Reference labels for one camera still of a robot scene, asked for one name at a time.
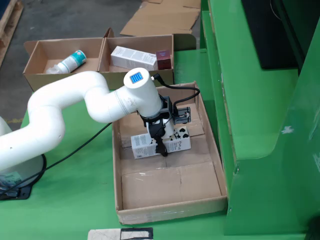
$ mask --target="black monitor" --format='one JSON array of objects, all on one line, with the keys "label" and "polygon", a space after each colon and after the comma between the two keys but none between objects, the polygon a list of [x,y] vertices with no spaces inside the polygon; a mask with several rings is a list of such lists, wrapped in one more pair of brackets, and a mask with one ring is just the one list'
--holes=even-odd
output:
[{"label": "black monitor", "polygon": [[302,68],[320,17],[320,0],[275,0],[276,9]]},{"label": "black monitor", "polygon": [[242,0],[263,69],[302,68],[320,16],[320,0]]}]

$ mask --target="black cable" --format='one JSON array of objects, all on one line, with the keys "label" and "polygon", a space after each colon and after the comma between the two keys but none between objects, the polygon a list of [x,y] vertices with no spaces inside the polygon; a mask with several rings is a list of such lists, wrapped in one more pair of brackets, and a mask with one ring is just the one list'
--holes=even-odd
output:
[{"label": "black cable", "polygon": [[194,90],[194,91],[196,91],[195,94],[193,94],[191,96],[188,96],[186,98],[177,100],[177,101],[175,101],[173,103],[173,111],[175,111],[176,114],[178,114],[177,104],[185,102],[185,101],[188,101],[190,99],[193,99],[193,98],[195,98],[196,96],[198,96],[200,94],[200,90],[198,88],[196,88],[196,87],[192,87],[192,86],[170,86],[170,85],[166,84],[165,81],[162,79],[162,77],[159,75],[159,73],[153,75],[153,78],[158,80],[158,82],[162,86],[164,86],[166,88],[169,88],[169,89],[179,89],[179,90],[184,89],[184,90]]},{"label": "black cable", "polygon": [[80,149],[82,149],[84,146],[86,146],[88,143],[90,143],[93,139],[95,139],[100,133],[102,133],[107,127],[109,127],[111,125],[111,123],[108,123],[106,126],[104,126],[100,131],[98,131],[93,137],[91,137],[88,141],[86,141],[84,144],[82,144],[80,147],[78,147],[76,150],[74,150],[73,152],[71,152],[69,155],[65,156],[64,158],[62,158],[61,160],[51,164],[50,166],[48,166],[47,168],[33,174],[30,177],[27,177],[26,179],[24,179],[23,181],[17,183],[16,185],[10,187],[9,189],[5,190],[3,193],[0,194],[0,199],[2,196],[4,196],[7,192],[11,191],[12,189],[15,189],[17,186],[25,183],[26,181],[40,175],[43,174],[45,171],[53,168],[54,166],[58,165],[59,163],[62,163],[64,160],[70,158],[73,154],[75,154],[76,152],[78,152]]}]

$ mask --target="concrete floor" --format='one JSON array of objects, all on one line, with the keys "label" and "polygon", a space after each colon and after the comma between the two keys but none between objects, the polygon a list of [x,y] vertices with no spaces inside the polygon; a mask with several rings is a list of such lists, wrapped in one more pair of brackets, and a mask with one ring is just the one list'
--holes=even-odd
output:
[{"label": "concrete floor", "polygon": [[[24,42],[102,37],[112,27],[116,37],[141,0],[22,0],[24,10],[0,68],[0,116],[20,128],[32,91],[23,76],[29,55]],[[199,40],[200,21],[192,28]]]}]

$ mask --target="open cardboard box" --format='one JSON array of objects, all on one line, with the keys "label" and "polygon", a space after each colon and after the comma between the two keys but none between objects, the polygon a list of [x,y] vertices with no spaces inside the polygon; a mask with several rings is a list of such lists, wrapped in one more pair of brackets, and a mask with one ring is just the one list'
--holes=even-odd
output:
[{"label": "open cardboard box", "polygon": [[[113,65],[111,53],[117,46],[150,54],[156,54],[156,51],[169,50],[171,69],[150,71],[150,75],[159,73],[166,84],[174,84],[174,35],[106,38],[102,47],[98,72],[104,76],[110,89],[122,87],[124,85],[124,77],[130,70]],[[156,86],[161,86],[158,81],[154,83]]]},{"label": "open cardboard box", "polygon": [[[128,69],[112,66],[110,63],[110,50],[115,44],[122,47],[133,48],[140,51],[152,52],[169,48],[172,69],[152,71],[159,72],[164,81],[172,85],[174,83],[174,51],[196,49],[196,39],[191,34],[170,34],[146,37],[115,37],[111,28],[108,28],[103,37],[94,38],[68,38],[40,41],[27,41],[24,48],[30,55],[29,61],[23,71],[33,91],[66,78],[70,75],[84,71],[100,71],[105,77],[109,89],[115,90],[123,86],[123,78]],[[46,70],[54,64],[67,58],[76,50],[82,50],[87,62],[67,74],[45,74]]]},{"label": "open cardboard box", "polygon": [[[197,87],[196,83],[180,86]],[[195,93],[158,87],[172,102]],[[112,124],[115,208],[122,224],[142,224],[222,211],[227,190],[221,159],[201,95],[191,108],[191,149],[134,159],[131,136],[147,133],[137,113]]]},{"label": "open cardboard box", "polygon": [[[32,90],[36,91],[47,84],[76,73],[97,71],[103,42],[104,38],[102,37],[37,41],[23,74]],[[46,74],[48,68],[52,68],[77,50],[82,50],[86,55],[85,64],[72,73]]]}]

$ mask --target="small white box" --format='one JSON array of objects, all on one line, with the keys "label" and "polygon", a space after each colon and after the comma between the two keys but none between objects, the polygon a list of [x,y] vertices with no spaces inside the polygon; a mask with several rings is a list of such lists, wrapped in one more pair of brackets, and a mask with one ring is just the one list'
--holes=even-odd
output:
[{"label": "small white box", "polygon": [[158,69],[157,56],[148,52],[117,46],[111,53],[112,64],[125,69],[145,68],[148,71]]},{"label": "small white box", "polygon": [[[163,143],[168,153],[191,149],[187,127],[183,126],[174,129],[174,134],[169,138],[163,139]],[[148,133],[132,136],[131,146],[135,159],[159,155],[159,153],[156,153],[156,140],[151,138]]]}]

